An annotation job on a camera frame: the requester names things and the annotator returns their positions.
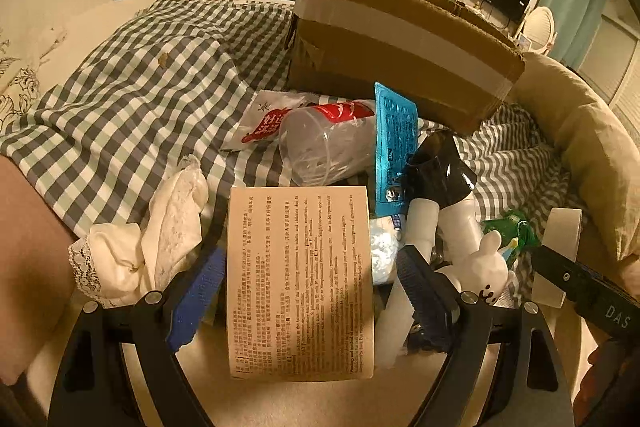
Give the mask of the green packet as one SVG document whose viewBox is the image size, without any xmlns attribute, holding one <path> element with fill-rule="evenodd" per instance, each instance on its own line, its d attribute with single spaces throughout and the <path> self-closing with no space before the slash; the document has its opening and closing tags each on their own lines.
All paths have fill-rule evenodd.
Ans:
<svg viewBox="0 0 640 427">
<path fill-rule="evenodd" d="M 500 251 L 509 269 L 525 247 L 541 245 L 533 225 L 521 210 L 509 210 L 502 217 L 485 220 L 482 222 L 482 229 L 484 233 L 500 233 Z"/>
</svg>

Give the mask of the blue blister pill pack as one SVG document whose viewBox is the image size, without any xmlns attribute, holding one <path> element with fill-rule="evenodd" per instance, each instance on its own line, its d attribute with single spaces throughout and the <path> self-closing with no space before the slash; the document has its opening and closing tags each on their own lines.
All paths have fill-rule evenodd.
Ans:
<svg viewBox="0 0 640 427">
<path fill-rule="evenodd" d="M 375 83 L 375 214 L 402 213 L 401 178 L 407 159 L 418 146 L 418 109 L 413 101 Z"/>
</svg>

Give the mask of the translucent white tube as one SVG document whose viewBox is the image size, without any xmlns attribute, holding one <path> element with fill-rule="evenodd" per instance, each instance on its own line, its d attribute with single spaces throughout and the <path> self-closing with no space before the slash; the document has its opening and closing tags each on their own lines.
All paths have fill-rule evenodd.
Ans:
<svg viewBox="0 0 640 427">
<path fill-rule="evenodd" d="M 439 205 L 429 199 L 415 198 L 409 204 L 405 244 L 416 247 L 426 261 L 431 260 L 438 213 Z M 394 365 L 413 324 L 413 312 L 413 305 L 396 277 L 390 298 L 375 323 L 374 363 L 377 369 L 389 369 Z"/>
</svg>

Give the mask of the brown cardboard box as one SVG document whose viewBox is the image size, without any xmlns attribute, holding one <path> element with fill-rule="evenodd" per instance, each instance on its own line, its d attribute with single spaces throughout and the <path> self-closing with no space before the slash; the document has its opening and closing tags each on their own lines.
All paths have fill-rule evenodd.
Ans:
<svg viewBox="0 0 640 427">
<path fill-rule="evenodd" d="M 372 98 L 381 83 L 463 135 L 525 69 L 509 38 L 449 0 L 295 0 L 285 47 L 292 89 Z"/>
</svg>

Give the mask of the white lace sock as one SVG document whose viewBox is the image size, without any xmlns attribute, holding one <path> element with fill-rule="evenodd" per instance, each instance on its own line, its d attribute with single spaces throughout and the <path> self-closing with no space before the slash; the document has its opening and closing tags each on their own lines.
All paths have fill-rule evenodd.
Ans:
<svg viewBox="0 0 640 427">
<path fill-rule="evenodd" d="M 193 155 L 183 157 L 153 194 L 146 225 L 93 225 L 68 248 L 79 291 L 114 308 L 166 289 L 196 258 L 207 199 L 200 161 Z"/>
</svg>

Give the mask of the white rabbit figurine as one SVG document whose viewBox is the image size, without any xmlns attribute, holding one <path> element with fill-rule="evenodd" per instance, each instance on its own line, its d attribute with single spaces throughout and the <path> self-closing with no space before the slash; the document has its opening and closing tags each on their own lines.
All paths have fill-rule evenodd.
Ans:
<svg viewBox="0 0 640 427">
<path fill-rule="evenodd" d="M 453 265 L 445 265 L 437 273 L 445 275 L 459 293 L 471 291 L 492 306 L 506 286 L 515 280 L 515 273 L 508 269 L 506 260 L 499 253 L 500 245 L 500 233 L 490 231 L 480 240 L 478 251 Z"/>
</svg>

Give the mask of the black white hair dryer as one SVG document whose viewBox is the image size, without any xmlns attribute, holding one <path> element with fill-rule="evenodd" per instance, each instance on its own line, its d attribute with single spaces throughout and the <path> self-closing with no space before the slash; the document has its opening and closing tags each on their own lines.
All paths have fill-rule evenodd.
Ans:
<svg viewBox="0 0 640 427">
<path fill-rule="evenodd" d="M 450 265 L 480 248 L 483 232 L 477 219 L 476 184 L 476 173 L 461 159 L 448 130 L 427 135 L 402 169 L 405 199 L 423 198 L 438 205 L 444 258 Z"/>
</svg>

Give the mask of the person's bare leg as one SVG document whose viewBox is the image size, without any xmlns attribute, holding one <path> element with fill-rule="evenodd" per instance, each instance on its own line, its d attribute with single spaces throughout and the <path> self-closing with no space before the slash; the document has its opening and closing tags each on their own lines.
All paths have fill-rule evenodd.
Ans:
<svg viewBox="0 0 640 427">
<path fill-rule="evenodd" d="M 1 158 L 1 382 L 14 385 L 61 320 L 75 287 L 66 228 Z"/>
</svg>

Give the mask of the beige pillow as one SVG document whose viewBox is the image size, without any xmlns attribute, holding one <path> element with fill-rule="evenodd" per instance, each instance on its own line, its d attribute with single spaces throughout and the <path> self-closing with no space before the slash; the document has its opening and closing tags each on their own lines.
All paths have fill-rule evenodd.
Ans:
<svg viewBox="0 0 640 427">
<path fill-rule="evenodd" d="M 590 218 L 578 259 L 619 281 L 639 285 L 639 149 L 602 98 L 577 74 L 536 54 L 511 91 L 558 150 Z"/>
</svg>

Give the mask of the white oval mirror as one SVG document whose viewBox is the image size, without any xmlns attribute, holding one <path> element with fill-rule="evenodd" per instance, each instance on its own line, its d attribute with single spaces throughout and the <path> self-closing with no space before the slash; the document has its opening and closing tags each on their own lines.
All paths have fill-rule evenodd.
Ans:
<svg viewBox="0 0 640 427">
<path fill-rule="evenodd" d="M 547 55 L 557 36 L 552 11 L 548 6 L 537 6 L 525 17 L 515 43 L 522 52 Z"/>
</svg>

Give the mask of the red white sachet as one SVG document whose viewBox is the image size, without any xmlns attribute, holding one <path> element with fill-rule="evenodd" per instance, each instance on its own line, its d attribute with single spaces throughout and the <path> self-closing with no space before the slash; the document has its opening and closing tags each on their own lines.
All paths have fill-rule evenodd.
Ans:
<svg viewBox="0 0 640 427">
<path fill-rule="evenodd" d="M 306 93 L 258 91 L 240 119 L 238 127 L 222 142 L 221 150 L 244 150 L 274 139 L 282 120 L 291 110 L 306 104 Z"/>
</svg>

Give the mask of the grey white checkered cloth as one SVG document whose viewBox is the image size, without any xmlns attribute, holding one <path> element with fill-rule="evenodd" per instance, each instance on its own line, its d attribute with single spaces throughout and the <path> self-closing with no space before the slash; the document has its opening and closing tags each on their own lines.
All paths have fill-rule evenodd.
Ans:
<svg viewBox="0 0 640 427">
<path fill-rule="evenodd" d="M 221 150 L 255 94 L 285 86 L 292 5 L 160 0 L 117 28 L 1 135 L 9 158 L 75 236 L 143 223 L 184 156 L 208 183 L 205 230 L 224 231 L 234 186 L 287 186 L 268 142 Z"/>
</svg>

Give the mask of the floral white bedsheet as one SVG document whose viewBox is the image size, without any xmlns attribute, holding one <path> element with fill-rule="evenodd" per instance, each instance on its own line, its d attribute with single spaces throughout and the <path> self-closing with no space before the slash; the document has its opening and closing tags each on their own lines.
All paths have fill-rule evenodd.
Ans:
<svg viewBox="0 0 640 427">
<path fill-rule="evenodd" d="M 1 133 L 6 133 L 38 100 L 39 69 L 65 39 L 64 27 L 48 27 L 30 49 L 20 50 L 1 31 Z"/>
</svg>

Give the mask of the printed paper leaflet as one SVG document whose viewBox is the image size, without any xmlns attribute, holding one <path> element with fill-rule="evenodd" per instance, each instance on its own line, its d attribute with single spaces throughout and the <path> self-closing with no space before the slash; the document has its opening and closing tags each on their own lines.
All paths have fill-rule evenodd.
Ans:
<svg viewBox="0 0 640 427">
<path fill-rule="evenodd" d="M 374 372 L 363 185 L 235 187 L 227 236 L 230 373 L 344 381 Z"/>
</svg>

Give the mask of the white tissue pack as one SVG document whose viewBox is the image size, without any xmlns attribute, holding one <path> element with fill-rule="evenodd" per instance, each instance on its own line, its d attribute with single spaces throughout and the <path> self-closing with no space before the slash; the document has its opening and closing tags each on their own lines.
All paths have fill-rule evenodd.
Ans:
<svg viewBox="0 0 640 427">
<path fill-rule="evenodd" d="M 404 246 L 402 232 L 403 215 L 391 215 L 370 220 L 370 248 L 372 282 L 374 285 L 392 283 L 395 278 L 395 262 L 399 249 Z"/>
</svg>

